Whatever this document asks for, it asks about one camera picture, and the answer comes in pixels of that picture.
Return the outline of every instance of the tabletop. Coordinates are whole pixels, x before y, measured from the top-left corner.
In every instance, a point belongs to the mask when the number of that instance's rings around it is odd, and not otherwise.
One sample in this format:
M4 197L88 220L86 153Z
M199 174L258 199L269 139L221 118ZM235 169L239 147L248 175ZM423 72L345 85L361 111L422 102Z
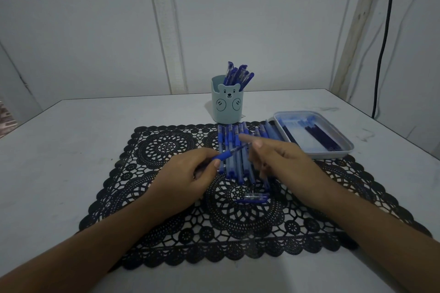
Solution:
M211 94L63 100L0 140L0 275L65 240L138 126L214 123ZM440 162L327 90L245 92L242 121L277 111L322 114L351 153L415 220L440 238ZM176 267L123 268L94 292L395 292L362 251L341 248Z

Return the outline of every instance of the black cable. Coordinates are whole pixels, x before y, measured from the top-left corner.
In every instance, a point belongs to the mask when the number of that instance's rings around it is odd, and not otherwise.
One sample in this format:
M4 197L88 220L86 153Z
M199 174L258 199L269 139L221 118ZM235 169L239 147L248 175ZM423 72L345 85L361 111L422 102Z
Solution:
M388 0L388 10L386 12L384 39L382 41L382 48L381 48L381 53L379 54L379 60L377 61L376 83L374 84L373 113L371 114L372 118L374 118L374 115L376 115L377 88L379 87L379 74L381 73L382 57L383 57L384 50L385 50L386 39L388 37L389 17L391 15L391 5L392 4L393 4L393 0Z

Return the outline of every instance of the white plastic container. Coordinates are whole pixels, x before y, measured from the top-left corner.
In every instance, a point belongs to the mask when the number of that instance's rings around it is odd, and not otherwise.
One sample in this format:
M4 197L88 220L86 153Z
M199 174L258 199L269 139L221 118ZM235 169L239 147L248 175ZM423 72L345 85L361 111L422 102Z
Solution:
M335 141L340 151L328 151L318 140L316 140L308 131L299 124L299 121L313 118L316 124L322 131L324 131L333 141ZM285 125L298 145L307 155L312 159L335 159L344 157L354 149L353 143L347 139L336 127L327 119L322 117L314 111L279 111L274 114L273 120L285 141L291 142L286 132L281 126Z

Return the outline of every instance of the fingernail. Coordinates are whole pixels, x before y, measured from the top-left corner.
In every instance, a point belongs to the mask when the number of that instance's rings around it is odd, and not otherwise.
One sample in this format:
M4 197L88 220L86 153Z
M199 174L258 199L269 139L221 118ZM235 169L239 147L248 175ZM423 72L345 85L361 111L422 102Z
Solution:
M256 139L252 142L252 146L255 146L256 148L261 148L261 146L263 146L263 142L260 139Z

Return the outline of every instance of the placemat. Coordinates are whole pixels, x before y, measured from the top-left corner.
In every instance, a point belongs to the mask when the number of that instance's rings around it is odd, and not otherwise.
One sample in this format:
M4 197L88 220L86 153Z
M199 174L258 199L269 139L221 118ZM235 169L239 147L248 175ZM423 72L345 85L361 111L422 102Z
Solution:
M253 131L260 123L247 125ZM217 124L136 128L97 200L81 220L80 231L140 197L170 157L201 146L217 149ZM431 236L354 157L315 162L345 188ZM120 266L132 270L141 264L154 268L163 262L176 266L184 260L197 263L203 258L218 262L224 257L239 260L244 255L259 258L264 253L273 257L283 252L297 255L303 250L316 253L322 247L331 251L341 246L357 248L336 223L304 206L278 180L271 180L267 204L234 202L249 191L248 182L239 186L225 175L217 175L201 200L144 235L112 270ZM257 181L253 192L264 192L262 181Z

